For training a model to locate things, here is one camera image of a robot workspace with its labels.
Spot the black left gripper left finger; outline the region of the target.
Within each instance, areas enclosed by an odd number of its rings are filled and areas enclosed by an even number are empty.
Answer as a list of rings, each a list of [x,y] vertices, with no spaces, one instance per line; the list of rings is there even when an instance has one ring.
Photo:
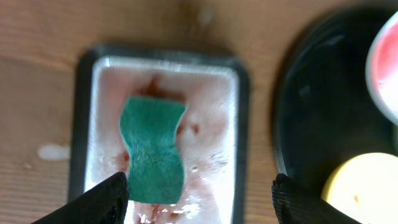
[[[126,175],[117,172],[32,224],[123,224],[128,198]]]

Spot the mint plate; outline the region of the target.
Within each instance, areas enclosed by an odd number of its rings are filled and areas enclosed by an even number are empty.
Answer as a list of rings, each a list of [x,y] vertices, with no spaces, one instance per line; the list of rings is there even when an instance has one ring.
[[[397,13],[382,26],[369,48],[366,85],[379,111],[397,124]]]

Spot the green and yellow sponge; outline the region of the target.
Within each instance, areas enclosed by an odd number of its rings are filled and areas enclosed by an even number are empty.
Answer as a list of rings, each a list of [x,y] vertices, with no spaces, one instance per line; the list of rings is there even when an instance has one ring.
[[[176,101],[127,99],[119,128],[129,153],[130,200],[162,205],[180,200],[185,173],[176,136],[186,109]]]

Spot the yellow plate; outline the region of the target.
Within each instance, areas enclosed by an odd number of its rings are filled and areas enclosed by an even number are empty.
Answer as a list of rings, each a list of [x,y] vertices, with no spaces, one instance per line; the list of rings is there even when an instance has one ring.
[[[322,199],[360,223],[397,224],[397,156],[368,153],[338,166]]]

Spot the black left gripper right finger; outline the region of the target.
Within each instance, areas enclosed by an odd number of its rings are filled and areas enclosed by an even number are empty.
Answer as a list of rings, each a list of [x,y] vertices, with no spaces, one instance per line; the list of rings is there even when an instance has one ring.
[[[360,224],[285,174],[273,181],[272,204],[279,224]]]

